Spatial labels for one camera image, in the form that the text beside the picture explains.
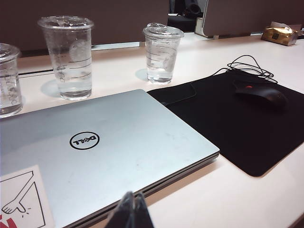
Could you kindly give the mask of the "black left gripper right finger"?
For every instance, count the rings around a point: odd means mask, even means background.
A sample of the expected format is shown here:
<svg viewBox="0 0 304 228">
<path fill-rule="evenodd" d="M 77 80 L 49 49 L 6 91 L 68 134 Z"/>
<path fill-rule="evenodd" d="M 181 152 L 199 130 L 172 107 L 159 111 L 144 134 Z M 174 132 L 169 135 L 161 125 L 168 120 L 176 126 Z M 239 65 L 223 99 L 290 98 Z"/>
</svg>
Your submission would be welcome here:
<svg viewBox="0 0 304 228">
<path fill-rule="evenodd" d="M 142 193 L 132 197 L 127 227 L 154 228 L 144 195 Z"/>
</svg>

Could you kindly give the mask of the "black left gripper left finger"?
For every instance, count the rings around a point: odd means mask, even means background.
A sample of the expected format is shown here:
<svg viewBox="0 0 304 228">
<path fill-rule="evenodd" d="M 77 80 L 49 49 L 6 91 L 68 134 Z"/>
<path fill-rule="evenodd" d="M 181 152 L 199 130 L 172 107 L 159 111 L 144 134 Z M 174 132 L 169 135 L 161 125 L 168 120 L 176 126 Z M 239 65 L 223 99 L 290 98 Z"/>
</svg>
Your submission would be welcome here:
<svg viewBox="0 0 304 228">
<path fill-rule="evenodd" d="M 134 228 L 134 195 L 131 191 L 124 194 L 113 214 L 108 219 L 107 228 Z"/>
</svg>

